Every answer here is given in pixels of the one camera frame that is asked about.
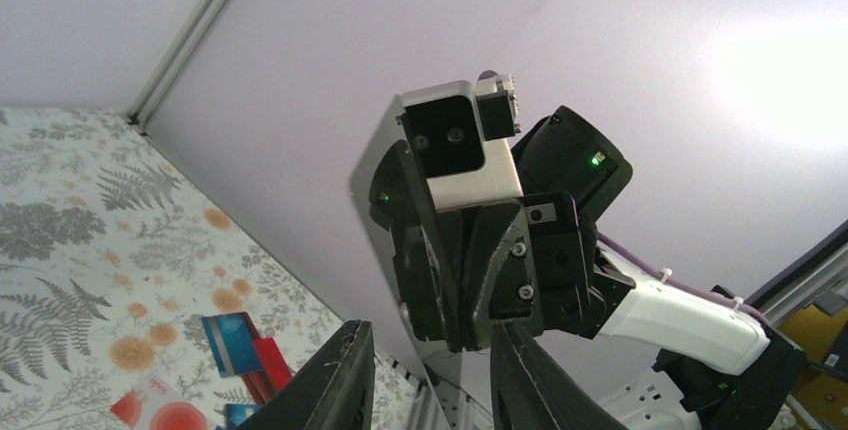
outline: robotic arm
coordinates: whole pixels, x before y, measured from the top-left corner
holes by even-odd
[[[351,180],[437,393],[458,386],[463,350],[494,355],[545,330],[619,335],[663,349],[600,402],[627,428],[769,428],[803,351],[720,287],[692,293],[631,262],[595,225],[630,164],[567,107],[510,149],[514,82],[484,77],[397,96]],[[493,357],[493,375],[516,361]],[[497,428],[524,428],[493,407]]]

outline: floral tablecloth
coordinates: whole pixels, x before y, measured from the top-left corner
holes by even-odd
[[[121,429],[156,373],[214,421],[248,402],[200,317],[247,311],[293,370],[341,320],[119,116],[0,109],[0,429]],[[377,358],[372,426],[416,393]]]

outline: white wall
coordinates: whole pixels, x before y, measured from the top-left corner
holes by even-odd
[[[0,104],[125,111],[198,0],[0,0]]]
[[[848,217],[848,127],[820,113],[833,102],[817,87],[829,74],[815,73],[842,50],[807,45],[830,41],[846,16],[848,0],[233,0],[148,130],[343,316],[374,321],[379,342],[409,365],[346,194],[393,93],[494,68],[516,76],[525,126],[568,104],[634,167],[601,230],[691,283],[746,295]],[[750,29],[753,40],[736,42]],[[802,56],[819,60],[774,57],[787,48],[775,42],[799,36],[810,47]],[[774,47],[763,47],[763,69],[716,63],[762,42]],[[815,110],[819,124],[724,88],[720,77],[740,68],[760,84],[768,73],[767,102]],[[787,93],[802,81],[806,93]],[[836,115],[848,110],[835,102]],[[596,397],[655,350],[542,341]],[[485,357],[465,361],[464,385],[486,402]]]

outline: red circle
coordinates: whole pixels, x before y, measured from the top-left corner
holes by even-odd
[[[141,417],[141,402],[135,396],[135,392],[130,392],[115,402],[112,405],[112,413],[130,427],[134,427],[138,423],[138,418]]]
[[[150,430],[206,430],[206,417],[188,402],[173,402],[153,415]]]

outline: black cable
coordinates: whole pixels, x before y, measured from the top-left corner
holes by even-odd
[[[809,360],[807,361],[807,365],[823,375],[835,378],[842,383],[848,383],[848,373],[842,372],[823,363],[813,362]]]

